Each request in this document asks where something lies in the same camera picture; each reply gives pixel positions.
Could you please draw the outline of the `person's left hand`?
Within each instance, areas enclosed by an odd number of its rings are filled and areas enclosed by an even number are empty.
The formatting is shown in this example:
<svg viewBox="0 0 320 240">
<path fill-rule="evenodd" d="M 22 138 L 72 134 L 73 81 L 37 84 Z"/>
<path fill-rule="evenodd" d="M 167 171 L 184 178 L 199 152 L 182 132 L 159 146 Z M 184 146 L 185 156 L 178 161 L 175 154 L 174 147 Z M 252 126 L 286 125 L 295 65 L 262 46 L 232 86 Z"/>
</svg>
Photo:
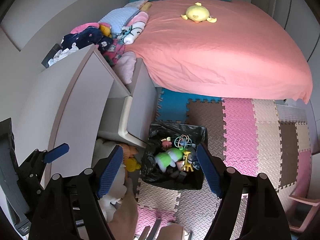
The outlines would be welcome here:
<svg viewBox="0 0 320 240">
<path fill-rule="evenodd" d="M 120 208 L 114 213 L 113 219 L 108 223 L 114 239 L 134 239 L 138 222 L 138 208 L 133 182 L 130 177 L 126 178 L 127 191 L 124 195 Z"/>
</svg>

